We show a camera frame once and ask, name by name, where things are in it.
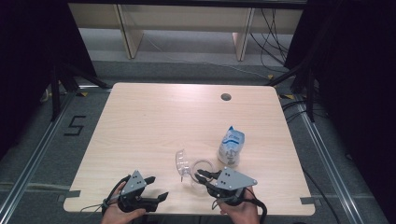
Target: metal rail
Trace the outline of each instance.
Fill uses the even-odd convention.
[[[6,199],[1,204],[0,223],[7,224],[9,219],[11,218],[12,213],[17,207],[23,193],[25,192],[29,184],[30,179],[35,173],[35,170],[37,169],[39,163],[43,159],[47,151],[47,148],[49,147],[50,142],[56,133],[58,125],[61,123],[64,117],[64,112],[66,108],[70,105],[74,97],[75,97],[74,92],[69,92],[66,94],[64,98],[64,102],[61,106],[62,110],[60,111],[59,116],[49,124],[49,127],[47,128],[40,142],[38,143],[38,146],[35,148],[35,151],[32,154],[31,158],[26,163],[26,166],[24,167],[21,175],[19,176],[18,180],[15,182],[14,186],[12,187]]]
[[[300,95],[296,95],[295,98],[297,101],[303,100]],[[298,108],[300,111],[305,111],[304,105],[298,105]],[[332,186],[334,187],[335,192],[341,201],[341,205],[343,205],[344,210],[346,211],[349,222],[356,224],[364,223],[363,219],[361,218],[361,213],[359,212],[358,207],[356,206],[356,203],[347,188],[347,185],[345,184],[334,162],[332,161],[332,156],[330,155],[329,150],[326,148],[326,145],[319,134],[315,122],[311,122],[310,118],[305,113],[303,113],[303,120],[306,129],[308,130],[309,135],[311,135],[311,138],[315,144],[324,168],[329,175],[330,180],[332,181]]]

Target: black tape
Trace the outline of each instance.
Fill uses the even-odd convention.
[[[300,201],[301,201],[301,204],[315,203],[315,200],[312,197],[300,198]]]
[[[81,190],[68,191],[65,195],[58,196],[58,203],[64,203],[66,198],[78,198]]]
[[[75,119],[85,119],[86,116],[74,116],[72,120],[70,121],[69,128],[77,128],[78,132],[77,133],[65,133],[64,136],[79,136],[81,133],[82,128],[84,128],[84,125],[75,125],[73,124]]]

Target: gray carpet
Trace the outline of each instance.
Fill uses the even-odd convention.
[[[124,81],[263,85],[267,82],[265,78],[258,75],[210,64],[94,62],[94,67],[99,78],[108,84]],[[270,74],[280,75],[279,72],[270,71],[262,66],[237,66],[237,68],[252,73],[260,73],[265,77]],[[91,84],[80,78],[78,78],[78,82],[81,85]],[[292,79],[288,79],[279,84],[276,87],[277,92],[279,94],[290,93],[289,86],[291,82]],[[76,96],[73,99],[42,162],[31,179],[31,185],[23,194],[9,223],[99,223],[99,213],[85,217],[89,214],[65,212],[62,203],[58,202],[58,197],[65,195],[67,188],[73,182],[108,95],[108,91],[89,91],[87,96]],[[293,100],[282,99],[280,101],[284,105]],[[19,143],[1,160],[1,200],[4,200],[7,196],[9,183],[16,181],[24,164],[33,153],[41,136],[48,127],[50,123],[50,107],[51,102],[47,101],[37,109]],[[340,142],[331,121],[325,117],[325,111],[322,110],[323,108],[319,104],[315,104],[315,109],[316,125],[348,189],[356,200],[363,215],[363,220],[365,223],[388,223],[353,161],[345,156],[347,152],[342,142]],[[293,106],[285,111],[285,118],[289,118],[298,112],[297,106]],[[80,135],[66,136],[64,135],[65,133],[77,132],[76,129],[68,127],[74,116],[85,116],[83,119],[75,119],[74,122],[74,124],[83,125],[84,127]],[[302,117],[298,116],[293,119],[289,123],[289,127],[302,166],[318,183],[320,189],[329,199],[341,223],[349,223],[346,212],[337,198],[321,163],[315,145],[305,128]],[[317,212],[312,217],[269,216],[266,223],[291,224],[298,221],[305,223],[336,223],[330,207],[323,200],[318,189],[308,177],[306,177],[306,181],[313,197],[321,203],[316,207]],[[159,223],[231,223],[230,219],[221,216],[149,215],[148,219],[158,220]]]

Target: circular hole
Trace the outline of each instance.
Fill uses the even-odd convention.
[[[223,94],[221,95],[221,100],[223,100],[223,101],[229,101],[229,100],[231,100],[231,95],[228,94],[228,93],[223,93]]]

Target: wooden table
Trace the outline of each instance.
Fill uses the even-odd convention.
[[[223,93],[231,100],[222,100]],[[209,160],[222,169],[216,153],[231,125],[246,136],[235,170],[258,181],[254,191],[268,215],[313,215],[315,206],[300,200],[311,195],[275,89],[193,84],[116,84],[70,189],[81,193],[66,199],[64,209],[101,203],[138,170],[156,176],[144,197],[169,191],[157,213],[219,214],[211,209],[214,198],[193,188],[190,178],[180,182],[175,156],[185,149],[190,163]]]

